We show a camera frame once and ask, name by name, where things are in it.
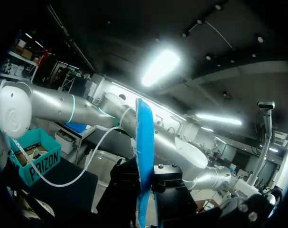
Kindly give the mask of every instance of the blue object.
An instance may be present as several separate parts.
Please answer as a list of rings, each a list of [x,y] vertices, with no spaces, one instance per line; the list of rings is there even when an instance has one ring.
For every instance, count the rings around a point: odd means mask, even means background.
[[[150,107],[137,99],[136,156],[139,167],[141,193],[138,197],[139,225],[145,227],[148,200],[151,193],[154,159],[154,127]]]
[[[65,123],[65,125],[78,133],[84,132],[84,130],[86,130],[87,127],[86,124],[82,123]]]
[[[21,152],[19,151],[17,145],[12,141],[12,139],[10,138],[9,140],[11,145],[11,153],[9,157],[15,166],[19,166],[19,175],[23,181],[28,186],[31,186],[40,177],[31,166],[31,164],[27,164],[23,167],[19,163],[16,156],[21,154]],[[31,147],[34,148],[39,145],[42,145],[48,151],[33,161],[42,175],[47,173],[60,162],[60,154],[62,150],[61,145],[50,135],[48,135],[43,129],[39,128],[27,131],[26,134],[16,140],[19,142],[22,148],[25,149],[25,152],[30,150]]]

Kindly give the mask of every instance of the camera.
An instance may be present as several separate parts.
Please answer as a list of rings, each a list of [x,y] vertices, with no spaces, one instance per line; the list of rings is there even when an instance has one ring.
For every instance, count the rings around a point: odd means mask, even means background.
[[[260,109],[274,109],[275,108],[275,102],[274,101],[259,101],[257,103],[257,106]]]

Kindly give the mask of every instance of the ceiling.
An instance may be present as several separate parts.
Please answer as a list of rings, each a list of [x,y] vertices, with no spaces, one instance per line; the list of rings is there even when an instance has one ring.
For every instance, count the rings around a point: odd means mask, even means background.
[[[229,138],[222,137],[220,135],[218,135],[218,137],[220,139],[222,139],[225,143],[227,143],[227,145],[230,145],[232,147],[240,149],[240,150],[242,150],[244,152],[248,152],[248,153],[250,153],[252,155],[255,155],[254,152],[256,153],[257,150],[259,152],[261,152],[261,150],[260,150],[261,148],[260,147],[258,147],[258,148],[251,147],[249,145],[243,144],[241,142],[238,142],[238,141],[235,141],[235,140],[232,140],[232,139],[229,139]],[[284,152],[282,152],[282,151],[279,151],[279,152],[268,151],[267,154],[266,154],[266,159],[268,161],[270,161],[270,162],[273,162],[275,164],[281,165],[282,164],[282,155],[284,155]]]
[[[258,101],[275,101],[274,128],[288,133],[288,1],[280,3],[62,0],[51,5],[92,71],[182,114],[240,119],[241,128],[201,124],[254,139],[255,126],[263,123]],[[206,22],[197,24],[198,19]],[[164,80],[144,87],[147,66],[164,49],[179,55],[179,65]]]

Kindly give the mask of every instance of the fluorescent light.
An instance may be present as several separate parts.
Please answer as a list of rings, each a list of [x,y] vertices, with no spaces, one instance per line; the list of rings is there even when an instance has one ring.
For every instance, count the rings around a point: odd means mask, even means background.
[[[37,43],[38,45],[40,45],[43,48],[43,46],[40,43],[38,43],[36,40],[35,40],[35,43]]]
[[[30,37],[32,39],[32,37],[28,33],[25,33],[25,34],[26,34],[27,37]]]
[[[218,140],[220,140],[222,143],[224,143],[224,144],[227,144],[227,143],[225,143],[222,139],[220,139],[219,137],[215,137],[216,139],[218,139]]]
[[[69,64],[67,64],[67,63],[64,63],[64,62],[62,62],[62,61],[59,61],[60,63],[62,63],[62,64],[66,64],[66,65],[69,65]],[[69,65],[70,67],[74,67],[74,68],[76,68],[76,69],[79,69],[78,67],[75,67],[75,66],[72,66],[72,65]]]
[[[162,109],[165,109],[166,111],[170,112],[171,114],[176,115],[177,117],[181,118],[182,120],[187,121],[187,119],[185,119],[185,118],[181,117],[180,115],[172,112],[171,110],[167,109],[166,107],[161,106],[160,104],[158,104],[158,103],[156,103],[156,102],[154,102],[154,101],[151,101],[151,100],[149,100],[148,98],[145,98],[144,96],[139,95],[138,93],[136,93],[136,92],[134,92],[134,91],[132,91],[132,90],[126,88],[126,87],[123,87],[122,85],[119,85],[119,84],[117,84],[117,83],[115,83],[115,82],[111,82],[111,83],[112,83],[112,84],[115,84],[116,86],[119,86],[119,87],[121,87],[121,88],[123,88],[123,89],[125,89],[125,90],[128,90],[129,92],[132,92],[133,94],[136,94],[137,96],[140,96],[140,97],[144,98],[145,100],[153,103],[154,105],[157,105],[158,107],[160,107],[160,108],[162,108]]]
[[[273,149],[273,148],[269,148],[268,150],[273,151],[273,152],[279,152],[277,149]]]
[[[205,128],[205,127],[201,127],[201,128],[206,130],[206,131],[214,132],[212,129],[209,129],[209,128]]]
[[[230,124],[242,125],[241,121],[234,120],[234,119],[228,119],[228,118],[217,117],[217,116],[212,116],[212,115],[202,115],[202,114],[196,114],[196,116],[201,119],[206,119],[206,120],[216,120],[216,121],[230,123]]]
[[[60,63],[63,63],[63,64],[66,64],[66,65],[69,65],[69,64],[67,64],[67,63],[64,63],[64,62],[61,62],[61,61],[59,61]]]
[[[273,149],[273,148],[269,148],[270,151],[274,151],[274,152],[278,152],[278,150]]]
[[[70,65],[70,67],[74,67],[74,66]],[[74,67],[74,68],[79,69],[79,68],[77,68],[77,67]]]
[[[180,58],[174,52],[162,52],[144,75],[142,84],[145,86],[153,85],[159,79],[163,78],[170,71],[172,71],[179,61]]]

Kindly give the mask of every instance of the teal box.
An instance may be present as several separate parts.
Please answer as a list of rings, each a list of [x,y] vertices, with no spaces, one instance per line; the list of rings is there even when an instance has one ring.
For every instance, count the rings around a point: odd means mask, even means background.
[[[48,151],[46,154],[33,160],[33,163],[36,165],[37,169],[42,175],[47,173],[60,162],[61,145],[43,129],[38,128],[27,131],[26,134],[18,138],[17,141],[24,149],[31,148],[31,146],[42,145]],[[9,157],[11,161],[15,164],[15,166],[19,166],[19,175],[28,186],[31,186],[40,178],[40,176],[36,173],[31,164],[27,164],[26,166],[22,167],[16,158],[16,155],[21,152],[11,138],[10,145],[11,153]]]

